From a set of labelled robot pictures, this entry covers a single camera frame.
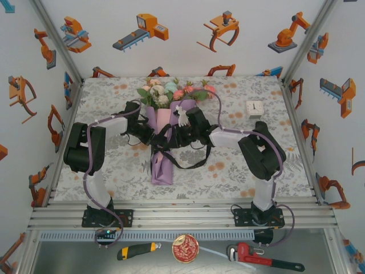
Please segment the artificial flower bouquet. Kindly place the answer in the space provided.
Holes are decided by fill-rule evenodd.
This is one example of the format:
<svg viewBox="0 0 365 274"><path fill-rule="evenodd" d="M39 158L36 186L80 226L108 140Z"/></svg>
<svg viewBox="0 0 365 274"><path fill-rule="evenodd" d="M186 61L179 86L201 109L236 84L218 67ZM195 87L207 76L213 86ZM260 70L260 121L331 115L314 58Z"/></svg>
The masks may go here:
<svg viewBox="0 0 365 274"><path fill-rule="evenodd" d="M189 80L186 84L182 84L178 78L163 83L158 79L149 77L146 79L146 84L137 89L137 93L140 95L142 103L157 110L169 108L173 102L184 98L192 99L195 102L212 99L216 89L205 79L201 81L199 86Z"/></svg>

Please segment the aluminium frame post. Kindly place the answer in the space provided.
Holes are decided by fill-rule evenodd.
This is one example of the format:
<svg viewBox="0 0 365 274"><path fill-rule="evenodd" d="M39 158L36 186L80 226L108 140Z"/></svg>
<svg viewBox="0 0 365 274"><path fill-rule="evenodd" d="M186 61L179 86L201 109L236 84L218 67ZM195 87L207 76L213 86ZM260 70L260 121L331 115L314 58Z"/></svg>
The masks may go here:
<svg viewBox="0 0 365 274"><path fill-rule="evenodd" d="M41 0L29 0L29 2L31 3L33 10L36 12L44 28L46 29L48 36L53 41L58 53L63 58L67 68L70 70L72 76L74 76L74 80L78 83L78 85L81 86L83 84L83 78L74 60L71 58L67 47L64 45L63 40L59 35L51 17L45 9L44 4Z"/></svg>
<svg viewBox="0 0 365 274"><path fill-rule="evenodd" d="M332 10L334 9L338 1L339 0L324 1L324 4L318 11L317 16L315 17L313 23L310 26L304 41L300 45L298 52L296 53L289 68L287 69L285 77L283 78L284 85L288 85L293 79L295 72L297 71L298 67L306 57L306 54L309 52L314 42L314 39L318 36L319 31L323 27L324 23L327 21L329 15L332 13Z"/></svg>

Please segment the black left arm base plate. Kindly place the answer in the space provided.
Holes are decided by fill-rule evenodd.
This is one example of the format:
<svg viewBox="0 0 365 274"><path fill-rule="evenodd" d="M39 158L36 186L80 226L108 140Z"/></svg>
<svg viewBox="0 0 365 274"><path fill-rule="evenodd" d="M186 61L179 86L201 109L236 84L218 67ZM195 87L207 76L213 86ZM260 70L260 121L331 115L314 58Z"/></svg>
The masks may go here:
<svg viewBox="0 0 365 274"><path fill-rule="evenodd" d="M133 210L132 209L115 209L114 213L118 215L123 223L123 227L132 227ZM120 222L117 217L102 209L90 208L84 211L81 226L84 228L101 228L101 227L118 227Z"/></svg>

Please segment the aluminium side rail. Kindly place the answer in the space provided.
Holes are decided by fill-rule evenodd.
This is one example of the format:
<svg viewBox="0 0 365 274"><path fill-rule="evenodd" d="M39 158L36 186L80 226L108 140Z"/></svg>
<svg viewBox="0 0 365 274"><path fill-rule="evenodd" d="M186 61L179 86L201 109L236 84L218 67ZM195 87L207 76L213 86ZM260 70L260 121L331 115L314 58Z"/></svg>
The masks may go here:
<svg viewBox="0 0 365 274"><path fill-rule="evenodd" d="M317 203L320 206L323 206L324 200L321 196L319 185L318 185L316 177L315 177L315 170L314 170L314 167L313 167L313 164L311 161L311 157L308 156L308 153L306 150L306 141L304 140L304 137L302 134L301 123L297 117L296 110L293 105L293 101L291 99L289 88L284 82L281 83L281 90L282 90L283 99L284 99L284 102L285 102L285 105L287 108L287 113L291 120L291 126L293 128L294 136L295 136L297 146L298 146L301 158L302 158L302 162L303 162L303 166L305 169L308 183L312 187L312 189L315 193Z"/></svg>
<svg viewBox="0 0 365 274"><path fill-rule="evenodd" d="M68 140L68 137L69 137L70 132L71 132L71 127L72 127L72 125L75 121L75 117L76 117L76 114L77 114L77 111L78 111L78 106L79 106L80 98L81 98L81 95L82 95L83 86L84 86L84 82L82 82L76 90L75 98L74 98L75 100L73 102L72 110L71 110L71 116L70 116L70 119L67 123L66 130L64 132L64 137L63 137L63 140L62 140L62 144L60 145L60 151L59 151L57 162L56 162L55 169L54 169L54 176L52 178L52 181L50 181L48 186L47 186L47 190L46 190L45 197L43 199L42 207L47 207L48 206L48 202L51 198L51 194L54 192L54 190L58 186L58 181L59 181L60 174L61 174L62 167L63 167L63 154L64 154L65 149L66 149L67 140Z"/></svg>

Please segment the grey metal shelf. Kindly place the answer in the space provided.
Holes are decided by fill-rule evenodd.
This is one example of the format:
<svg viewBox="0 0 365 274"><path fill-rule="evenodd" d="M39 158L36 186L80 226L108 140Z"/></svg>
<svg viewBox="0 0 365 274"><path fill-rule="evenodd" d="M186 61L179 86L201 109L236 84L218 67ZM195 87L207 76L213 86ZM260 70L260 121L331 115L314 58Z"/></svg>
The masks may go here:
<svg viewBox="0 0 365 274"><path fill-rule="evenodd" d="M199 246L226 255L238 240L199 240ZM118 261L118 250L133 245L122 242L99 249L90 241L42 241L40 233L30 241L16 274L354 274L342 239L334 229L296 229L278 246L265 249L270 259L301 263L304 272L254 265L252 270L205 251L188 264L172 254L172 243L163 242L157 251Z"/></svg>

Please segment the round red gold tin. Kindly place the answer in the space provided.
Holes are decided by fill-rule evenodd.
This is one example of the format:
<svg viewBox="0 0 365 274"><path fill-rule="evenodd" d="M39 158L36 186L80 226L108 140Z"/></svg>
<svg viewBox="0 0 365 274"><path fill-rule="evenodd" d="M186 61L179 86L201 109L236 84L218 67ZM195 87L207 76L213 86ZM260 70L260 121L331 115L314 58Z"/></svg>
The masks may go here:
<svg viewBox="0 0 365 274"><path fill-rule="evenodd" d="M199 243L190 234L182 234L172 243L173 257L179 262L188 264L193 262L199 253Z"/></svg>

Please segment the pink and purple wrapping paper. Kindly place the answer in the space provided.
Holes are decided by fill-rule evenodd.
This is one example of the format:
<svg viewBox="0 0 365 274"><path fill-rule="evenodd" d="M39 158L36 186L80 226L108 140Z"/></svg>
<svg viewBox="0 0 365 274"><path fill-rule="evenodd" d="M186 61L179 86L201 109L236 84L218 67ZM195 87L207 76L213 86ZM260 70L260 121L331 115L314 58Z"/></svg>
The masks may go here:
<svg viewBox="0 0 365 274"><path fill-rule="evenodd" d="M176 106L180 104L180 100L173 101L168 108L160 108L155 110L153 107L146 108L149 126L154 129L155 134L167 124L172 126L178 125L178 117L173 113L176 111ZM169 186L173 184L173 163L162 153L154 153L151 151L151 182L153 185Z"/></svg>

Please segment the black printed ribbon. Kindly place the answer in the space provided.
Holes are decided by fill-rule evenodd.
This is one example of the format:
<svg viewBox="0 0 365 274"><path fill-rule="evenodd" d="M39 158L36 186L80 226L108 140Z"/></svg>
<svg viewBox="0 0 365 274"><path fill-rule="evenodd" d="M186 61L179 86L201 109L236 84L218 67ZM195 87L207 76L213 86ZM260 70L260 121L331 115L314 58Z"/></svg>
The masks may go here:
<svg viewBox="0 0 365 274"><path fill-rule="evenodd" d="M206 146L206 154L205 154L205 158L199 162L197 162L196 164L190 166L190 167L182 167L178 164L177 160L170 154L172 149L175 148L168 148L168 130L170 128L176 128L177 129L178 125L172 126L171 124L167 124L165 127L163 127L163 129L160 131L159 134L155 135L155 137L153 138L153 141L151 141L150 145L151 145L151 151L153 151L154 153L160 152L162 153L164 156L166 156L177 168L182 169L182 170L191 170L191 169L195 169L195 168L199 168L203 165L205 165L205 163L207 162L207 159L210 155L211 149L212 147L208 147Z"/></svg>

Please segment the black control board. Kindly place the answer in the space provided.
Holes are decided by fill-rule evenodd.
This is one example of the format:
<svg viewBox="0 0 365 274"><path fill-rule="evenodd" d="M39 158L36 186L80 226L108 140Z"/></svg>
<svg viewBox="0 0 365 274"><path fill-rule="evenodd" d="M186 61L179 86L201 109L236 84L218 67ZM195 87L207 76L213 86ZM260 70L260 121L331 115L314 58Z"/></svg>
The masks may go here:
<svg viewBox="0 0 365 274"><path fill-rule="evenodd" d="M103 228L98 229L95 232L95 236L97 239L114 239L116 237L116 233L119 229L110 229L110 228Z"/></svg>
<svg viewBox="0 0 365 274"><path fill-rule="evenodd" d="M255 229L254 230L254 242L259 244L270 244L273 241L274 232L272 229Z"/></svg>

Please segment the red pipe wrench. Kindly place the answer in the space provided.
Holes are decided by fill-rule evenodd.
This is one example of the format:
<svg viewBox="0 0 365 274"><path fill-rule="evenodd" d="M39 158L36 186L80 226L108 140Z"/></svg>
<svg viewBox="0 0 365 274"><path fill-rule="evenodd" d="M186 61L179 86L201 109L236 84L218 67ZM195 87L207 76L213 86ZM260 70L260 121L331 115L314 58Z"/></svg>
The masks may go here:
<svg viewBox="0 0 365 274"><path fill-rule="evenodd" d="M289 261L265 258L265 251L260 248L254 248L251 245L241 242L237 245L229 245L226 254L230 261L239 263L250 263L265 265L268 267L287 269L297 272L304 272L305 266L301 263L293 263Z"/></svg>

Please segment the yellow black utility knife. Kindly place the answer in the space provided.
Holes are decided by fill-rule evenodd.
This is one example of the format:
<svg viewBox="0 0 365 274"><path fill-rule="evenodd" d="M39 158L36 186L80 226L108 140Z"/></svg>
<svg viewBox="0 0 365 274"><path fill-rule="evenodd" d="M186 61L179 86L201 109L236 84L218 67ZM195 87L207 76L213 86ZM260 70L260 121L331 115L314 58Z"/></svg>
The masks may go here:
<svg viewBox="0 0 365 274"><path fill-rule="evenodd" d="M161 248L161 243L154 243L154 242L131 245L129 247L122 248L117 253L117 260L122 261L122 260L131 259L138 255L143 255L146 253L154 252L160 248Z"/></svg>

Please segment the small white square clock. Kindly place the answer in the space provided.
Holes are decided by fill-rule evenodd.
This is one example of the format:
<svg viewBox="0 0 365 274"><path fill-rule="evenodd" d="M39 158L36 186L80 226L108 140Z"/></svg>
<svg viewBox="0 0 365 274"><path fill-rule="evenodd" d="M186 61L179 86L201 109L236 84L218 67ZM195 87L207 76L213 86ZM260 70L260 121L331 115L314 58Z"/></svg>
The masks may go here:
<svg viewBox="0 0 365 274"><path fill-rule="evenodd" d="M263 102L260 100L246 101L246 112L249 119L260 119L265 112Z"/></svg>

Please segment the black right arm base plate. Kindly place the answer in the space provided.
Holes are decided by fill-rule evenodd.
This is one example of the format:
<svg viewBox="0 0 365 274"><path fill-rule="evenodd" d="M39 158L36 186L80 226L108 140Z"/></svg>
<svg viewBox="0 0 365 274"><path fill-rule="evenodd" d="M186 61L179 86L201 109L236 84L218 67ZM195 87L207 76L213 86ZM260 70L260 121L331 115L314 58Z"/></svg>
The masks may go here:
<svg viewBox="0 0 365 274"><path fill-rule="evenodd" d="M280 208L260 211L251 208L233 210L236 227L283 227L285 220Z"/></svg>

